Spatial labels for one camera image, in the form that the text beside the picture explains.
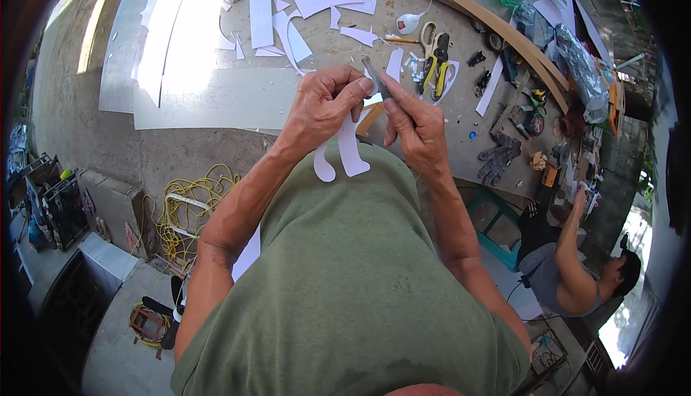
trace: concrete floor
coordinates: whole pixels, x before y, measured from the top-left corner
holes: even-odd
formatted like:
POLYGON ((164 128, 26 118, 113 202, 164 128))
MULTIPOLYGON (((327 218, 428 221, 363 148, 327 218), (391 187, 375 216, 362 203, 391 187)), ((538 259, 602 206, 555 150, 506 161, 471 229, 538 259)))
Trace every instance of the concrete floor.
MULTIPOLYGON (((105 1, 88 66, 85 72, 77 73, 96 1, 69 0, 60 13, 54 12, 45 29, 32 99, 34 149, 57 154, 65 168, 93 168, 138 184, 157 201, 168 181, 197 179, 219 162, 227 164, 234 174, 245 175, 271 145, 271 136, 235 129, 136 131, 132 115, 98 110, 101 70, 119 0, 105 1)), ((423 217, 434 236, 423 184, 419 190, 423 217)), ((511 244, 511 239, 504 243, 511 244)), ((134 336, 126 322, 131 307, 152 284, 149 295, 169 303, 167 279, 153 283, 157 273, 150 265, 141 264, 114 298, 92 342, 83 375, 85 394, 170 394, 172 353, 163 352, 159 361, 154 350, 141 343, 133 345, 134 336)))

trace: plastic bag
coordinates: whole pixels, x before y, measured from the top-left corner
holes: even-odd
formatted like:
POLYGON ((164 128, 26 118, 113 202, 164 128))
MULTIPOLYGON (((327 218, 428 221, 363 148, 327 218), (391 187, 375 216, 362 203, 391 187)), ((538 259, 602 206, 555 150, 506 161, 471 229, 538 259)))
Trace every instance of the plastic bag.
POLYGON ((585 106, 583 118, 591 124, 604 122, 609 115, 609 90, 595 62, 564 24, 557 24, 555 35, 559 54, 568 65, 585 106))
POLYGON ((528 3, 515 7, 514 20, 516 29, 540 48, 540 51, 544 51, 554 39, 554 28, 528 3))

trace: concrete wall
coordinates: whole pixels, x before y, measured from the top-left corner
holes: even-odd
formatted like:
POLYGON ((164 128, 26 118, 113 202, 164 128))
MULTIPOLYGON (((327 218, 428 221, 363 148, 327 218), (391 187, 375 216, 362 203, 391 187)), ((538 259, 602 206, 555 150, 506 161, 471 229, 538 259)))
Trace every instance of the concrete wall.
POLYGON ((600 164, 605 178, 600 183, 602 197, 599 206, 583 222, 588 236, 581 245, 581 252, 587 257, 586 265, 598 274, 617 244, 635 197, 647 145, 647 127, 645 122, 624 117, 619 141, 609 135, 602 137, 600 164))

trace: man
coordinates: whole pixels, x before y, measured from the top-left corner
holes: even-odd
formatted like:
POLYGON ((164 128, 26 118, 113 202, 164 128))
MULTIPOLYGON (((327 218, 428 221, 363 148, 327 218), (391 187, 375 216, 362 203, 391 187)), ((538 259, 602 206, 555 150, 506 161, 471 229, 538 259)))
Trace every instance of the man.
POLYGON ((561 316, 588 315, 610 298, 625 296, 641 273, 641 260, 624 246, 621 256, 607 263, 600 279, 580 263, 575 237, 585 199, 585 189, 579 186, 561 230, 549 225, 544 206, 538 210, 531 204, 518 219, 522 239, 518 268, 523 283, 532 288, 541 305, 561 316))
POLYGON ((508 395, 530 342, 480 263, 448 166, 443 112, 384 77, 385 145, 427 181, 441 261, 415 179, 387 150, 319 180, 313 150, 359 117, 372 81, 351 66, 300 82, 271 150, 227 194, 198 243, 171 387, 177 395, 508 395), (261 221, 261 255, 232 265, 261 221))

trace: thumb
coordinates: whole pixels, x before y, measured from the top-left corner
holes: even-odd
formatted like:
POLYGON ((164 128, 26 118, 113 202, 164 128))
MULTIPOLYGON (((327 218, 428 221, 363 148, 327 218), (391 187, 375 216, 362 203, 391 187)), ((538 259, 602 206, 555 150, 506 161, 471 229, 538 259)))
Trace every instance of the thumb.
POLYGON ((345 114, 362 104, 363 99, 370 95, 372 85, 371 80, 359 78, 343 87, 338 96, 326 104, 329 106, 329 109, 345 114))
POLYGON ((403 111, 399 107, 398 102, 393 100, 393 98, 386 99, 384 101, 384 110, 386 111, 386 117, 388 117, 389 123, 393 124, 393 127, 401 136, 402 140, 409 139, 415 134, 415 130, 412 126, 411 116, 403 111))

